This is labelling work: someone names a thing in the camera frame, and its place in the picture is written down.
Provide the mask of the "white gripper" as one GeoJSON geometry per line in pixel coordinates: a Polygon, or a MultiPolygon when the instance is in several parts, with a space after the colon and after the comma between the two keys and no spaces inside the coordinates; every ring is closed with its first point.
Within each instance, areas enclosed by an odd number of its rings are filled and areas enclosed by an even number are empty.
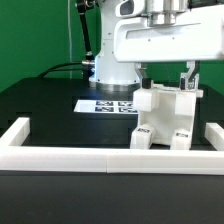
{"type": "MultiPolygon", "coordinates": [[[[224,6],[194,8],[179,14],[174,25],[150,27],[146,17],[120,20],[114,31],[114,55],[119,62],[188,61],[180,75],[181,90],[197,90],[200,62],[224,59],[224,6]]],[[[152,79],[144,63],[134,69],[143,89],[152,79]]]]}

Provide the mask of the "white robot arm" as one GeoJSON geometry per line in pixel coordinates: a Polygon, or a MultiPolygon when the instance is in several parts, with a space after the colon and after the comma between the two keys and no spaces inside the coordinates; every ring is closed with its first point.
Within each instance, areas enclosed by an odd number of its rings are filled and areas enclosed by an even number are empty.
{"type": "Polygon", "coordinates": [[[224,3],[98,0],[101,50],[90,81],[106,88],[139,83],[134,65],[224,59],[224,3]]]}

